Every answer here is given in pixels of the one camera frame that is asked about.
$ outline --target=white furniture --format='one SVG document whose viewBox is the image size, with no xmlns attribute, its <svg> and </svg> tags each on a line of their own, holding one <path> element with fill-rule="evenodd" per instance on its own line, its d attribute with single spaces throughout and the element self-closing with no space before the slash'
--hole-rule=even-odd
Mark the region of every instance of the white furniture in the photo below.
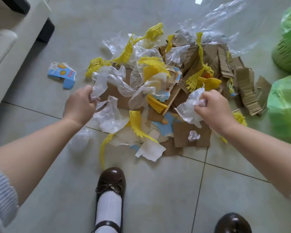
<svg viewBox="0 0 291 233">
<path fill-rule="evenodd" d="M 50 23 L 51 11 L 45 0 L 4 1 L 0 0 L 0 102 L 38 36 L 52 33 L 45 24 Z"/>
</svg>

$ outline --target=trash pile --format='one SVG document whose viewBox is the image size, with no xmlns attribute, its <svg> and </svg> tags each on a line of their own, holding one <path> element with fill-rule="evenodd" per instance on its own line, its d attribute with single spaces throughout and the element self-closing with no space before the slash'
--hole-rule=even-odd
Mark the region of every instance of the trash pile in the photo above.
<svg viewBox="0 0 291 233">
<path fill-rule="evenodd" d="M 101 144 L 103 168 L 106 144 L 129 145 L 137 157 L 154 162 L 162 155 L 182 155 L 184 147 L 210 146 L 211 129 L 194 112 L 194 105 L 207 106 L 199 100 L 204 91 L 218 90 L 250 115 L 261 115 L 271 85 L 262 76 L 254 85 L 253 70 L 230 54 L 243 52 L 229 49 L 235 36 L 217 30 L 246 1 L 220 5 L 198 26 L 186 21 L 166 41 L 162 23 L 142 37 L 128 34 L 125 44 L 120 34 L 103 41 L 112 58 L 91 60 L 86 72 L 86 78 L 95 81 L 91 99 L 100 98 L 93 118 L 109 133 Z M 129 110 L 129 115 L 119 108 Z M 234 117 L 247 125 L 240 110 Z"/>
</svg>

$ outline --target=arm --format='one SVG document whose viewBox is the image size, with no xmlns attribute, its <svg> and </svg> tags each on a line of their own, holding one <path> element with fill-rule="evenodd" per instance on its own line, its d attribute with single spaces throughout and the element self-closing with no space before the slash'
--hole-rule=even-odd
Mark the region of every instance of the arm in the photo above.
<svg viewBox="0 0 291 233">
<path fill-rule="evenodd" d="M 89 102 L 92 86 L 68 98 L 63 118 L 26 137 L 0 147 L 0 171 L 15 188 L 19 205 L 38 185 L 68 141 L 90 120 L 96 102 Z"/>
<path fill-rule="evenodd" d="M 207 107 L 195 111 L 231 143 L 285 197 L 291 194 L 291 144 L 237 123 L 229 103 L 219 92 L 204 92 Z"/>
</svg>

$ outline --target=shoe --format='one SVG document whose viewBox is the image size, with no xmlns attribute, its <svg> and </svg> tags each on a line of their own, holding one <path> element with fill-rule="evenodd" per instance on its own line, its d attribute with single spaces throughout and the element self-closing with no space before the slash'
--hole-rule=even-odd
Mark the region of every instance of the shoe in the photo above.
<svg viewBox="0 0 291 233">
<path fill-rule="evenodd" d="M 249 223 L 241 215 L 230 212 L 218 221 L 214 233 L 252 233 Z"/>
<path fill-rule="evenodd" d="M 121 226 L 118 226 L 116 223 L 112 221 L 102 221 L 99 222 L 92 233 L 94 233 L 101 226 L 110 226 L 116 230 L 116 232 L 120 233 L 123 231 L 123 206 L 124 206 L 124 193 L 126 189 L 126 180 L 124 176 L 124 172 L 122 169 L 117 167 L 111 167 L 102 172 L 98 179 L 98 184 L 96 188 L 96 211 L 97 204 L 100 196 L 107 191 L 114 191 L 119 194 L 122 198 L 122 213 L 121 213 Z"/>
</svg>

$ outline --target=tile floor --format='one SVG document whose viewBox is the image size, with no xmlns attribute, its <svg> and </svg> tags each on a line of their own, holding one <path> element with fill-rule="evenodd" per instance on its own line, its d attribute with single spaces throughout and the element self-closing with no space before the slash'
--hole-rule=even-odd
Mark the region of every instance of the tile floor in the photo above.
<svg viewBox="0 0 291 233">
<path fill-rule="evenodd" d="M 48 45 L 35 43 L 0 105 L 0 145 L 23 137 L 61 118 L 71 91 L 83 86 L 89 61 L 110 57 L 102 39 L 122 30 L 142 35 L 163 22 L 165 34 L 178 23 L 232 0 L 46 0 L 56 25 Z M 270 58 L 280 39 L 279 23 L 291 0 L 249 0 L 248 11 L 224 27 L 240 28 L 244 40 L 260 38 L 242 56 L 246 66 L 270 82 L 285 76 Z M 245 17 L 263 18 L 255 36 Z M 51 62 L 67 62 L 77 74 L 71 91 L 46 77 Z M 271 134 L 267 115 L 248 118 L 250 127 Z M 89 122 L 94 138 L 82 156 L 65 148 L 38 187 L 20 208 L 7 232 L 90 232 L 95 218 L 95 187 L 101 167 L 100 143 L 106 137 Z M 213 232 L 227 212 L 242 214 L 253 232 L 291 232 L 291 205 L 229 144 L 211 137 L 209 149 L 185 148 L 183 156 L 156 163 L 137 159 L 126 146 L 106 147 L 106 166 L 125 172 L 124 232 Z"/>
</svg>

